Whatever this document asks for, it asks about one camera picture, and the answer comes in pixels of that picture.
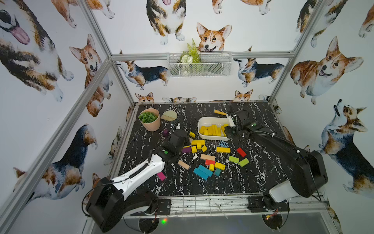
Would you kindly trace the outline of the long yellow block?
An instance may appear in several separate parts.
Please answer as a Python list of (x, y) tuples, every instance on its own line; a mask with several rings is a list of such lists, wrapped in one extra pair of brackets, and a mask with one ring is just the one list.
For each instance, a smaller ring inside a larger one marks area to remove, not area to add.
[(217, 153), (231, 153), (231, 149), (226, 148), (226, 147), (216, 147), (216, 152)]

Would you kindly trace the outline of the white plastic bin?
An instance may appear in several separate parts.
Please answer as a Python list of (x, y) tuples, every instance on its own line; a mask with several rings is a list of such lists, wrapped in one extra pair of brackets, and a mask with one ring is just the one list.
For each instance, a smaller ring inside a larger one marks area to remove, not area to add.
[(202, 139), (229, 141), (225, 127), (230, 126), (227, 118), (203, 117), (198, 122), (198, 133)]

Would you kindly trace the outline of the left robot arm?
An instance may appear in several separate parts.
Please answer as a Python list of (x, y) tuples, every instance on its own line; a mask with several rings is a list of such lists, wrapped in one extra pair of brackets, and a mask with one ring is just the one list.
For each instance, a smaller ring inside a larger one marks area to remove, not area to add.
[(91, 197), (85, 207), (85, 214), (103, 233), (123, 220), (130, 228), (148, 234), (158, 226), (160, 215), (170, 214), (170, 199), (160, 199), (150, 190), (134, 193), (148, 179), (176, 163), (184, 146), (190, 142), (179, 120), (170, 122), (167, 130), (169, 135), (164, 143), (151, 150), (142, 163), (111, 180), (102, 178), (88, 192)]

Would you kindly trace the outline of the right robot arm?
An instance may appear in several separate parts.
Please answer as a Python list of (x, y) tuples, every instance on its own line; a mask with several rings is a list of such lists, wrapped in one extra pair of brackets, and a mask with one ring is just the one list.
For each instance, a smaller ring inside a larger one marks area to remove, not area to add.
[(312, 197), (328, 182), (322, 155), (317, 151), (309, 152), (297, 147), (263, 124), (251, 120), (246, 110), (234, 111), (230, 105), (227, 118), (229, 126), (225, 128), (225, 133), (228, 138), (239, 137), (264, 146), (291, 167), (292, 174), (288, 180), (264, 193), (263, 204), (266, 208), (274, 209), (279, 203), (294, 197)]

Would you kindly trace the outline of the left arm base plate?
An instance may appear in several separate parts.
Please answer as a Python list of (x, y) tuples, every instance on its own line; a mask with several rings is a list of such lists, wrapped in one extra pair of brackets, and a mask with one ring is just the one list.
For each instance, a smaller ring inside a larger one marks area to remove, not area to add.
[(157, 215), (166, 216), (170, 215), (171, 199), (159, 199), (157, 201)]

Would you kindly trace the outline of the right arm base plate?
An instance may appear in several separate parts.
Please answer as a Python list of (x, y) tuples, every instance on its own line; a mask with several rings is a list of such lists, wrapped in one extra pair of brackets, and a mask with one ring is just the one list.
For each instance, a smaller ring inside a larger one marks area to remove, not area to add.
[(248, 207), (252, 213), (265, 212), (288, 212), (290, 210), (288, 202), (276, 202), (270, 196), (249, 196)]

